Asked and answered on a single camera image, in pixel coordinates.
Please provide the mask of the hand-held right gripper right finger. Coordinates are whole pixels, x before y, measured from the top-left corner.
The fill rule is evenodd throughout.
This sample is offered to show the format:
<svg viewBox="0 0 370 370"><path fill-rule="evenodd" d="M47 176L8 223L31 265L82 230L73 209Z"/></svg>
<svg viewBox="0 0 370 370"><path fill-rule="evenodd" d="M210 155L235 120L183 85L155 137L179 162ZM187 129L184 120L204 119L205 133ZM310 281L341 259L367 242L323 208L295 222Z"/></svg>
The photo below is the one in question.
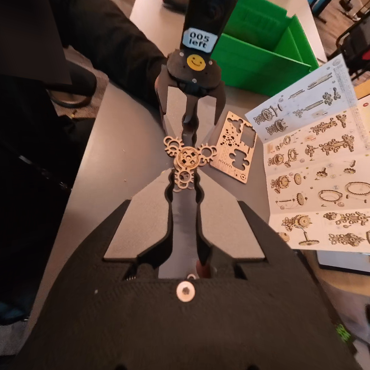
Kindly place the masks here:
<svg viewBox="0 0 370 370"><path fill-rule="evenodd" d="M202 170L195 174L197 253L202 265L265 259L239 201Z"/></svg>

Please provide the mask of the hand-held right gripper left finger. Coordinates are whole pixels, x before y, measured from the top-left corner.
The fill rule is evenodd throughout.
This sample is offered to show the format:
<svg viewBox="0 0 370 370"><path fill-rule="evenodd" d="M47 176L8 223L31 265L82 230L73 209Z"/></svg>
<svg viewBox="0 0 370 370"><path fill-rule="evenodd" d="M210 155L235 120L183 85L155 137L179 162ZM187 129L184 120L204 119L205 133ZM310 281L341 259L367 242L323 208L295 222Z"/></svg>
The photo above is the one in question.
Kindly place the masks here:
<svg viewBox="0 0 370 370"><path fill-rule="evenodd" d="M132 197L104 255L105 261L160 267L173 248L174 170L165 170Z"/></svg>

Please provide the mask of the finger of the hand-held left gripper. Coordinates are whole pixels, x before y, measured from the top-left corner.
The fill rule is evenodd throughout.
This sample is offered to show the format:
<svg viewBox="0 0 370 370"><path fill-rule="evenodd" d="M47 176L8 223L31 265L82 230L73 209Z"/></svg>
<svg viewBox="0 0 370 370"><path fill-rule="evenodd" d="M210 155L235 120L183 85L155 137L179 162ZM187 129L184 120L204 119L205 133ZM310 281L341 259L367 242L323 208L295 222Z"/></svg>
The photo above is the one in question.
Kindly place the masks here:
<svg viewBox="0 0 370 370"><path fill-rule="evenodd" d="M189 144L204 144L215 125L216 98L189 95Z"/></svg>
<svg viewBox="0 0 370 370"><path fill-rule="evenodd" d="M192 144L191 115L186 113L187 96L177 87L168 87L165 113L165 133L182 139L185 145Z"/></svg>

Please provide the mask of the wooden laser-cut parts sheet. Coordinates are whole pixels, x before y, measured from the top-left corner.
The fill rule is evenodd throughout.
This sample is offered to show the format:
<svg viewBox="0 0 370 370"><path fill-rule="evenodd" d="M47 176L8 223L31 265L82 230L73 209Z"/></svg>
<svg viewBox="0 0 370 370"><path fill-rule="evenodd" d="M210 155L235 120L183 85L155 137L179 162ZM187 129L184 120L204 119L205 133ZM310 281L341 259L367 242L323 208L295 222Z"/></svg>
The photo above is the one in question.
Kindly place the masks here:
<svg viewBox="0 0 370 370"><path fill-rule="evenodd" d="M216 144L217 155L210 165L246 184L256 142L257 133L252 125L228 111Z"/></svg>

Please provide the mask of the wooden gear model assembly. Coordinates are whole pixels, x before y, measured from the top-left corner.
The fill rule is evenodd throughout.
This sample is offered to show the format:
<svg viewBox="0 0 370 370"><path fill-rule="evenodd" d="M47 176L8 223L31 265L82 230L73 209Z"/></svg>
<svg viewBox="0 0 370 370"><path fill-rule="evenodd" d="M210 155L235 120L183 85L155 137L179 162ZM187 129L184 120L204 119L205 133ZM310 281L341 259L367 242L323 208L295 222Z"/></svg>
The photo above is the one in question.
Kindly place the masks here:
<svg viewBox="0 0 370 370"><path fill-rule="evenodd" d="M209 164L217 155L217 148L213 145L201 144L195 148L185 146L182 139L166 136L163 140L165 152L173 158L175 169L174 192L194 189L195 170Z"/></svg>

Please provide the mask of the person's left forearm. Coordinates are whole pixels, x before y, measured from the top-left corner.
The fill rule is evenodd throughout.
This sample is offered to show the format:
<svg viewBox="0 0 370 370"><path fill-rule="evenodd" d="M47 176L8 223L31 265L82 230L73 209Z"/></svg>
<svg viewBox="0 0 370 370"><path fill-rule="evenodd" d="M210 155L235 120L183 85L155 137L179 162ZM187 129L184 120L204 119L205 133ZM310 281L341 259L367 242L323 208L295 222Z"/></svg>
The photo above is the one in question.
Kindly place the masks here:
<svg viewBox="0 0 370 370"><path fill-rule="evenodd" d="M167 58L114 2L49 3L63 47L72 47L121 89L159 108L155 81Z"/></svg>

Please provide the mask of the green plastic bin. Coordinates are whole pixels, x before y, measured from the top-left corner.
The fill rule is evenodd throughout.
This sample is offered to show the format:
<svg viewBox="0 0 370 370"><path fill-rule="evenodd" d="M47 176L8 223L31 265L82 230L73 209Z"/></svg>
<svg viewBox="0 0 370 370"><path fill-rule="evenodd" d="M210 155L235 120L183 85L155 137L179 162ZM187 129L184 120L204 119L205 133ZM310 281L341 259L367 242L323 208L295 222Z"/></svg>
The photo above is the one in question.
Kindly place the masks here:
<svg viewBox="0 0 370 370"><path fill-rule="evenodd" d="M319 67L298 17L265 0L237 2L212 58L225 85L267 96Z"/></svg>

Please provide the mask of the folded assembly instruction booklet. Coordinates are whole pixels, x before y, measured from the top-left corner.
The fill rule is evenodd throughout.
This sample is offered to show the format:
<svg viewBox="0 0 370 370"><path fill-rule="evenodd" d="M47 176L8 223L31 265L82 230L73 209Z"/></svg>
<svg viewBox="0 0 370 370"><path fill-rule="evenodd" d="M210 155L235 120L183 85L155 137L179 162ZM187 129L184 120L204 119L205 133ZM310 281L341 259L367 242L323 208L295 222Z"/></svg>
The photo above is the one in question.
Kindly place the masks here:
<svg viewBox="0 0 370 370"><path fill-rule="evenodd" d="M343 56L245 116L263 144L269 226L292 249L369 254L369 124Z"/></svg>

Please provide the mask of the person's dark clothing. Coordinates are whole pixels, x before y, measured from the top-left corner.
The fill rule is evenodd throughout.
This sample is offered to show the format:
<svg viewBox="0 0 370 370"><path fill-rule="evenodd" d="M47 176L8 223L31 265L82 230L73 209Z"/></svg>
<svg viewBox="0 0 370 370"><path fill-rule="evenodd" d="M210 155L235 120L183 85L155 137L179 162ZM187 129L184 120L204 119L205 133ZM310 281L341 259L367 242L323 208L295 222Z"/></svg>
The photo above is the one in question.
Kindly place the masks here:
<svg viewBox="0 0 370 370"><path fill-rule="evenodd" d="M43 83L1 75L0 321L30 316L94 118L58 116Z"/></svg>

